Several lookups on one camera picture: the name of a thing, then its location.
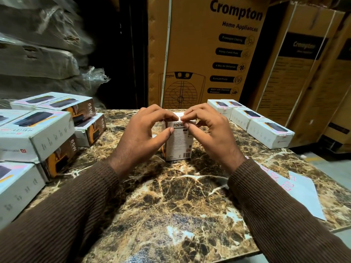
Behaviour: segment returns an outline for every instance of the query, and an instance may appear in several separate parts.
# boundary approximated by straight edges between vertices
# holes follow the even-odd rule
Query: marble table top
[[[104,159],[117,146],[137,110],[103,110],[107,130],[94,146],[31,202],[48,195]],[[289,149],[269,150],[231,123],[245,155],[288,177],[288,170],[313,179],[330,231],[351,228],[351,192]],[[157,123],[152,132],[160,132]],[[83,262],[216,262],[259,252],[240,212],[230,200],[227,175],[195,140],[188,160],[165,162],[157,152],[125,181],[106,207],[99,238]]]

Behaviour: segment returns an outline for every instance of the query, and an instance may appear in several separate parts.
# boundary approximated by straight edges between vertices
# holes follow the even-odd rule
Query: stack of wrapped packages
[[[49,91],[94,97],[109,80],[88,66],[94,41],[77,12],[73,0],[0,0],[0,108]]]
[[[106,130],[92,97],[48,92],[10,105],[0,109],[0,230]]]

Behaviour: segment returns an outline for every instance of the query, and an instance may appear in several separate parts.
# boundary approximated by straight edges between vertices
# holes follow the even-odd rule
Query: person's left hand
[[[151,128],[164,119],[178,120],[173,112],[156,104],[141,108],[130,120],[116,149],[108,157],[111,167],[121,176],[151,156],[169,139],[174,128],[166,128],[152,138]]]

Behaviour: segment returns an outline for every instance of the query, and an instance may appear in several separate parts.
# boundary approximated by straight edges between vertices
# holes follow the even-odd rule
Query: hand
[[[169,139],[174,128],[166,128],[152,138],[151,128],[164,119],[178,116],[156,104],[141,108],[129,121],[115,151],[108,157],[111,167],[122,176],[151,156]]]
[[[228,172],[235,171],[246,160],[238,148],[228,119],[207,103],[192,106],[180,118],[191,134],[201,143],[206,153]],[[194,125],[187,121],[200,119]],[[208,126],[205,133],[199,127]]]

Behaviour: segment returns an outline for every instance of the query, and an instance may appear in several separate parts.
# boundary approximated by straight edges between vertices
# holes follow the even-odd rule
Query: brown ribbed sleeve
[[[118,188],[113,169],[95,163],[0,231],[0,261],[73,261]]]
[[[252,159],[230,176],[228,186],[269,262],[351,262],[351,250]]]

